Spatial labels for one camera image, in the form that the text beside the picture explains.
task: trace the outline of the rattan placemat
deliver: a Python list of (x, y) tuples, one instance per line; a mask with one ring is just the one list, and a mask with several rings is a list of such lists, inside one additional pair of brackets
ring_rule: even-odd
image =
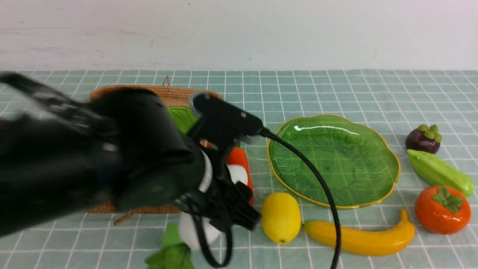
[[(90, 100), (95, 100), (105, 93), (121, 88), (134, 88), (134, 89), (148, 89), (154, 92), (167, 107), (189, 107), (189, 97), (191, 94), (198, 91), (203, 91), (211, 96), (221, 99), (221, 95), (208, 91), (208, 90), (196, 90), (190, 88), (173, 87), (169, 83), (169, 77), (164, 79), (162, 85), (109, 85), (96, 89), (90, 93)], [(158, 206), (158, 207), (143, 207), (129, 212), (118, 212), (111, 203), (106, 203), (101, 206), (89, 209), (87, 213), (124, 213), (125, 215), (116, 220), (114, 225), (119, 225), (121, 222), (129, 219), (133, 214), (167, 214), (167, 213), (179, 213), (179, 210), (171, 206)]]

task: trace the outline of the carrot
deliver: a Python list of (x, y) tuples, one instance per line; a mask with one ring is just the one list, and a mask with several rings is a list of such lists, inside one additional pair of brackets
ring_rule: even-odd
[[(227, 164), (237, 164), (245, 168), (247, 172), (247, 186), (253, 191), (254, 188), (252, 187), (252, 181), (250, 180), (249, 162), (247, 161), (246, 151), (240, 147), (233, 148), (229, 154)], [(254, 204), (254, 195), (251, 196), (249, 203), (251, 205)]]

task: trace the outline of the toy vegetable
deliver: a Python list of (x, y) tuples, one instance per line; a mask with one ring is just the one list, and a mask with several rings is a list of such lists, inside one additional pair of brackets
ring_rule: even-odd
[(191, 249), (181, 241), (177, 224), (168, 224), (160, 251), (144, 261), (147, 269), (194, 269)]
[[(232, 149), (231, 153), (229, 154), (229, 158), (227, 160), (228, 166), (230, 165), (240, 165), (242, 166), (247, 172), (247, 186), (251, 191), (253, 191), (252, 181), (250, 180), (250, 173), (249, 173), (249, 162), (247, 161), (246, 151), (243, 148), (235, 147)], [(254, 195), (251, 196), (249, 200), (251, 205), (254, 205)]]
[(473, 194), (473, 180), (447, 161), (424, 151), (409, 149), (407, 154), (414, 171), (428, 184), (452, 187), (466, 197)]
[(422, 124), (408, 134), (405, 139), (405, 148), (435, 154), (440, 149), (441, 142), (442, 135), (438, 133), (436, 125), (428, 127)]
[(415, 213), (425, 229), (442, 235), (458, 233), (471, 218), (470, 205), (463, 194), (445, 186), (423, 190), (415, 202)]

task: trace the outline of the yellow fruit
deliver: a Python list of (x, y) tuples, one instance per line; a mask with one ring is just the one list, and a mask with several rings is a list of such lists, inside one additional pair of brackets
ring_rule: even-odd
[[(315, 241), (335, 247), (336, 232), (333, 223), (308, 221), (305, 232)], [(415, 227), (408, 218), (406, 209), (400, 211), (400, 222), (385, 231), (363, 231), (342, 227), (342, 250), (356, 255), (386, 256), (406, 248), (415, 236)]]
[(262, 229), (273, 242), (286, 245), (300, 232), (301, 216), (297, 200), (286, 192), (270, 194), (262, 204)]

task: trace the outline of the lemon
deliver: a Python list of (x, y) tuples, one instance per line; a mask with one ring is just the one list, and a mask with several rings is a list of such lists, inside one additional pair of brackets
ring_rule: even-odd
[(297, 200), (286, 192), (270, 194), (262, 205), (262, 229), (279, 245), (290, 243), (300, 232), (301, 216)]

